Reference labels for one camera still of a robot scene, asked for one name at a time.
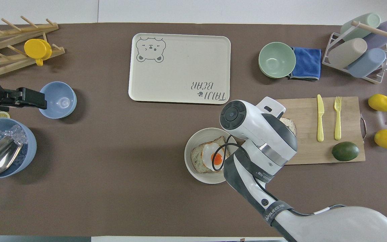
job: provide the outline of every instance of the blue bowl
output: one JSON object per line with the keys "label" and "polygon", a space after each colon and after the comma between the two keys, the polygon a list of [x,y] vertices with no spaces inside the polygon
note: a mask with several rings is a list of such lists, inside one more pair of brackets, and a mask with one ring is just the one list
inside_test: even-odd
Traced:
{"label": "blue bowl", "polygon": [[32,159],[34,159],[35,152],[37,151],[37,141],[35,139],[34,134],[31,132],[30,129],[28,129],[23,124],[17,122],[16,120],[10,119],[10,118],[0,118],[0,130],[5,131],[11,129],[14,125],[20,125],[22,129],[25,131],[26,138],[28,139],[28,144],[24,144],[22,147],[22,150],[20,150],[23,153],[26,153],[23,161],[20,160],[19,162],[13,163],[7,170],[5,170],[3,173],[0,174],[0,178],[4,178],[7,176],[11,176],[13,174],[16,174],[17,172],[25,169],[25,167],[28,166],[28,164],[31,163]]}
{"label": "blue bowl", "polygon": [[40,92],[44,93],[47,109],[39,109],[39,111],[47,118],[64,118],[76,108],[76,94],[66,83],[61,81],[48,83]]}

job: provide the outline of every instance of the plastic fork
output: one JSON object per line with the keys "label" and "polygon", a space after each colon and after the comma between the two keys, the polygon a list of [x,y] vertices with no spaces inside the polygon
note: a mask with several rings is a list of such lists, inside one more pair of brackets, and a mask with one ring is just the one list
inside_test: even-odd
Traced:
{"label": "plastic fork", "polygon": [[340,140],[341,139],[341,115],[340,115],[340,113],[341,113],[341,97],[340,96],[337,96],[335,98],[334,109],[337,112],[337,118],[336,118],[336,122],[335,122],[334,138],[336,140]]}

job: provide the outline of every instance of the wooden cutting board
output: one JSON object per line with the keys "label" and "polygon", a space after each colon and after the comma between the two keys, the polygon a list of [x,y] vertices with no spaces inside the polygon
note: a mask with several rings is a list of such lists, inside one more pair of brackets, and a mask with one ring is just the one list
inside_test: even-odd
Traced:
{"label": "wooden cutting board", "polygon": [[335,97],[323,98],[325,113],[322,116],[324,141],[317,140],[317,99],[280,99],[286,107],[284,117],[290,118],[297,127],[298,152],[287,164],[337,163],[332,156],[332,147],[343,141],[350,141],[359,147],[359,155],[349,161],[365,161],[364,142],[361,134],[358,97],[343,97],[341,100],[341,139],[334,139],[336,112]]}

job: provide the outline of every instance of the bread slice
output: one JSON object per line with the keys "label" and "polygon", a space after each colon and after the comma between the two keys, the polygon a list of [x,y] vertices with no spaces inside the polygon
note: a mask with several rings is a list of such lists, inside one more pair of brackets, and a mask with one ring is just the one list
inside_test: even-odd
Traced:
{"label": "bread slice", "polygon": [[280,121],[284,123],[284,125],[286,125],[289,128],[289,130],[291,130],[292,133],[294,133],[295,136],[297,136],[297,127],[295,126],[295,123],[292,121],[292,119],[281,117]]}
{"label": "bread slice", "polygon": [[[190,152],[190,159],[192,160],[193,167],[195,168],[195,170],[198,173],[212,173],[212,172],[216,172],[216,171],[211,170],[208,167],[206,167],[206,165],[204,165],[203,159],[201,159],[201,152],[203,151],[204,146],[206,144],[211,144],[213,142],[217,143],[219,146],[221,146],[221,145],[225,144],[225,137],[220,136],[219,138],[217,138],[217,139],[215,139],[213,141],[202,143],[198,147],[193,148],[192,151]],[[229,155],[230,155],[229,151],[226,150],[225,158],[228,158]]]}

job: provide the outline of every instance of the blue cloth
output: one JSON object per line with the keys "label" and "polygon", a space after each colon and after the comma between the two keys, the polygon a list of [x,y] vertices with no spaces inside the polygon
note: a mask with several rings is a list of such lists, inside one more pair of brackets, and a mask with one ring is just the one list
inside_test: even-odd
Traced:
{"label": "blue cloth", "polygon": [[289,74],[289,79],[317,81],[320,78],[320,49],[292,47],[295,53],[295,68]]}

